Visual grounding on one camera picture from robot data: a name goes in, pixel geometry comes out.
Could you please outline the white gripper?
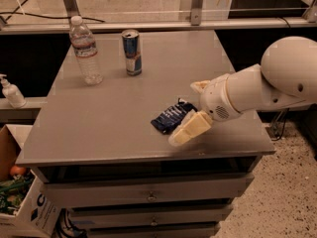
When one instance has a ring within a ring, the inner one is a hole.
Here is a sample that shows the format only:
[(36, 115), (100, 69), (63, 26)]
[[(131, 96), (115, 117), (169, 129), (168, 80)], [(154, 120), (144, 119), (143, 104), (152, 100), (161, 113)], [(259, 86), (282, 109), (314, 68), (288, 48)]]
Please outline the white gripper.
[(172, 146), (181, 146), (203, 134), (212, 127), (213, 120), (223, 122), (241, 116), (229, 98), (227, 90), (229, 76), (230, 74), (226, 73), (210, 81), (194, 81), (190, 84), (191, 89), (200, 94), (200, 107), (203, 111), (191, 110), (185, 115), (168, 138)]

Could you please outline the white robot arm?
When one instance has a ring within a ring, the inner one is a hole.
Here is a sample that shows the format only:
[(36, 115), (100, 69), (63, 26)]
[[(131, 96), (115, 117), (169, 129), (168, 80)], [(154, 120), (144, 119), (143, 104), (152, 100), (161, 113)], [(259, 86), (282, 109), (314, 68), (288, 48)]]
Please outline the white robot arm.
[(271, 111), (317, 103), (317, 42), (286, 37), (272, 43), (259, 63), (211, 80), (195, 81), (198, 111), (188, 112), (168, 142), (181, 146), (209, 130), (215, 121), (249, 110)]

